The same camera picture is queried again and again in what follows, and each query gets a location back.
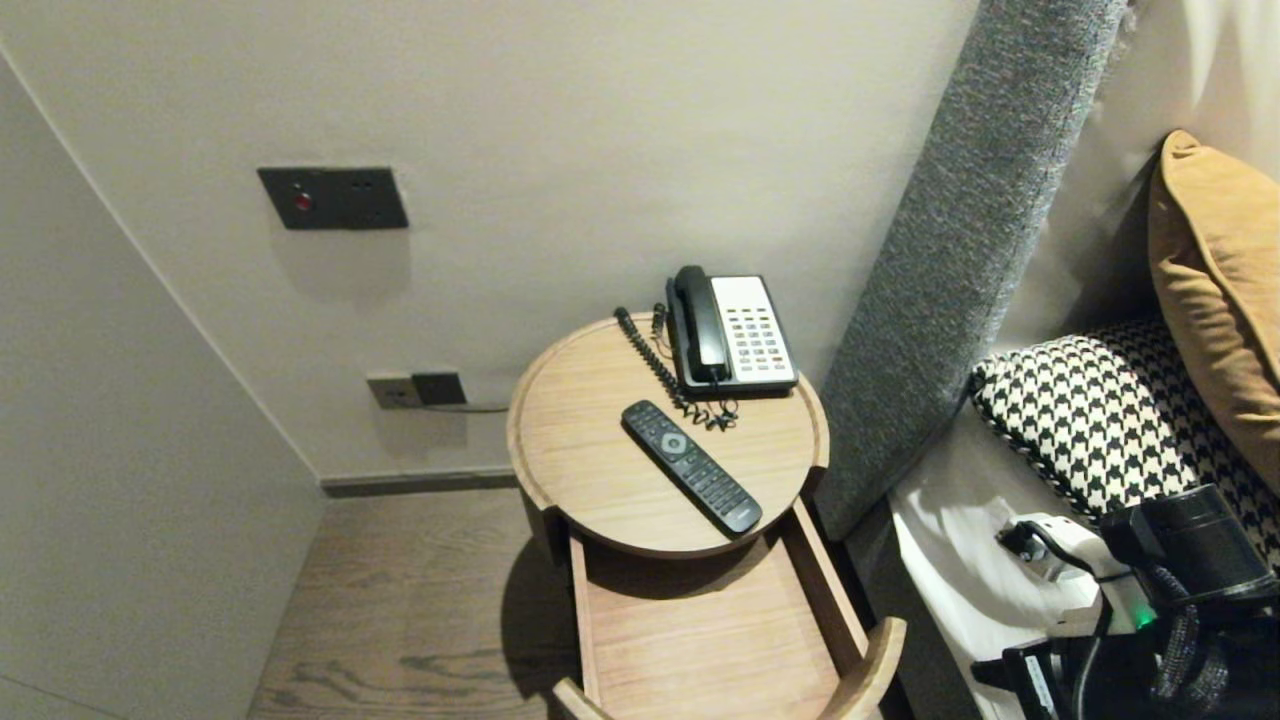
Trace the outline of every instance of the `black cable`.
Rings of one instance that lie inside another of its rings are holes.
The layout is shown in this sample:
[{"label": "black cable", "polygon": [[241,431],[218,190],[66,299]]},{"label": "black cable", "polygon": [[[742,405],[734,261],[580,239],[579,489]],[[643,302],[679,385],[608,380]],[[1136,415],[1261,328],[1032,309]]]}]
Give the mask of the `black cable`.
[{"label": "black cable", "polygon": [[[654,323],[652,331],[655,333],[655,336],[660,337],[659,331],[662,329],[662,323],[664,320],[658,320],[658,307],[659,307],[658,305],[654,306]],[[662,307],[662,310],[663,310],[662,315],[666,319],[667,314],[666,307]],[[684,393],[680,392],[680,383],[676,380],[676,375],[673,375],[671,370],[667,369],[667,365],[663,364],[662,357],[659,357],[658,354],[654,352],[653,347],[649,346],[644,336],[640,334],[640,331],[636,328],[635,322],[631,319],[631,313],[627,313],[626,307],[614,309],[613,318],[617,319],[618,325],[622,328],[622,333],[627,336],[627,341],[631,342],[631,346],[636,348],[636,352],[639,352],[640,356],[644,357],[644,361],[649,365],[649,369],[653,370],[653,374],[658,375],[658,379],[662,382],[662,386],[667,391],[667,395],[671,396],[672,405],[675,405],[677,410],[684,413],[685,418],[691,418],[695,424],[703,425],[708,430],[716,428],[726,430],[737,424],[736,423],[737,413],[722,413],[721,415],[716,415],[710,410],[700,407],[698,402],[691,402],[685,398]]]},{"label": "black cable", "polygon": [[511,407],[507,407],[506,405],[500,407],[468,407],[466,405],[444,405],[433,407],[426,405],[422,410],[428,410],[430,413],[457,413],[460,415],[485,415],[489,413],[506,413],[507,410],[511,410]]},{"label": "black cable", "polygon": [[653,325],[650,332],[653,336],[653,343],[658,348],[658,355],[667,360],[675,361],[676,356],[671,351],[671,345],[667,342],[667,333],[662,332],[663,325],[667,323],[667,306],[662,302],[655,302],[653,306]]},{"label": "black cable", "polygon": [[1025,528],[1028,533],[1038,537],[1039,541],[1044,543],[1044,547],[1047,547],[1050,552],[1057,556],[1059,560],[1066,562],[1068,565],[1079,568],[1080,570],[1088,573],[1093,579],[1097,579],[1097,575],[1093,573],[1093,568],[1091,568],[1088,562],[1062,550],[1062,546],[1057,544],[1057,541],[1053,539],[1053,537],[1046,533],[1043,529],[1041,529],[1039,525],[1028,521],[1019,523],[1018,525]]},{"label": "black cable", "polygon": [[[1178,600],[1189,597],[1187,588],[1167,568],[1152,562],[1147,577],[1165,594]],[[1166,707],[1181,703],[1183,712],[1190,717],[1207,715],[1226,692],[1229,673],[1225,653],[1217,634],[1210,634],[1201,641],[1199,610],[1194,605],[1183,605],[1174,610],[1169,630],[1169,641],[1151,687],[1151,697]],[[1197,651],[1204,646],[1203,661],[1194,678],[1188,680],[1196,665]]]},{"label": "black cable", "polygon": [[1102,648],[1102,637],[1111,626],[1111,601],[1107,594],[1098,591],[1102,597],[1102,612],[1098,614],[1098,624],[1093,626],[1093,641],[1084,655],[1084,664],[1080,665],[1080,674],[1075,676],[1075,687],[1071,688],[1071,715],[1075,720],[1084,720],[1084,688],[1089,683],[1089,674],[1093,671],[1093,661],[1098,659],[1098,650]]},{"label": "black cable", "polygon": [[[1039,538],[1044,543],[1044,547],[1059,560],[1084,570],[1097,580],[1097,574],[1088,562],[1062,550],[1062,546],[1057,544],[1057,541],[1039,525],[1034,523],[1019,523],[1019,527]],[[1080,673],[1075,676],[1075,685],[1071,688],[1071,715],[1075,716],[1075,720],[1084,720],[1084,687],[1088,684],[1089,674],[1093,671],[1093,661],[1098,657],[1098,650],[1102,648],[1102,637],[1107,634],[1107,629],[1111,626],[1111,601],[1107,600],[1107,593],[1102,592],[1101,587],[1098,588],[1098,597],[1102,598],[1102,610],[1098,612],[1098,623],[1093,626],[1093,641],[1089,642],[1089,650],[1085,651],[1084,662],[1080,665]]]}]

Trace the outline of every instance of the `orange cushion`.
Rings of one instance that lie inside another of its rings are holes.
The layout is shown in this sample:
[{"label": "orange cushion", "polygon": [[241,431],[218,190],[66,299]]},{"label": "orange cushion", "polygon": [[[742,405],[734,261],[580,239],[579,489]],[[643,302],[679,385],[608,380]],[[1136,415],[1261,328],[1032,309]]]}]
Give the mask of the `orange cushion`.
[{"label": "orange cushion", "polygon": [[1174,131],[1148,232],[1160,306],[1192,382],[1280,495],[1280,186]]}]

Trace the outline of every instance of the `telephone keypad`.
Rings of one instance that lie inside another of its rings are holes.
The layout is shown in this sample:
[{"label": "telephone keypad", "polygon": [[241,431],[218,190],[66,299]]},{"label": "telephone keypad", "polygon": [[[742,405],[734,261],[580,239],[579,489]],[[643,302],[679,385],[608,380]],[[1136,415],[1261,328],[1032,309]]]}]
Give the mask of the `telephone keypad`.
[{"label": "telephone keypad", "polygon": [[[721,293],[717,288],[718,311],[724,328],[730,331],[731,374],[744,382],[794,380],[795,369],[786,359],[786,342],[773,310],[765,304],[768,299],[763,286],[750,287],[737,278],[713,278],[732,284],[732,295]],[[781,361],[774,357],[783,356]]]}]

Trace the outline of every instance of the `wall plate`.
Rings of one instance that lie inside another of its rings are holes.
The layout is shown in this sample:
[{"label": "wall plate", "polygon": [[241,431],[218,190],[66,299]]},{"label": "wall plate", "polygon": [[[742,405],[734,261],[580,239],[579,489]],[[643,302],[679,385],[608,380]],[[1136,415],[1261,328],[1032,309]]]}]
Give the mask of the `wall plate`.
[{"label": "wall plate", "polygon": [[390,168],[259,168],[291,231],[407,228]]},{"label": "wall plate", "polygon": [[466,405],[467,393],[457,373],[415,373],[413,386],[422,405]]},{"label": "wall plate", "polygon": [[375,375],[366,378],[369,391],[383,410],[413,410],[422,407],[422,397],[408,375]]}]

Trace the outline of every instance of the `remote control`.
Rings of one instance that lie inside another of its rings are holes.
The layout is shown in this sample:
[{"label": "remote control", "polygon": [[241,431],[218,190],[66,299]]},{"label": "remote control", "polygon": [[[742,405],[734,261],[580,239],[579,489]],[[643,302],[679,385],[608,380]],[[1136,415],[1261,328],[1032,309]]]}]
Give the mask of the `remote control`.
[{"label": "remote control", "polygon": [[712,521],[742,533],[760,519],[760,505],[657,405],[631,405],[622,427]]}]

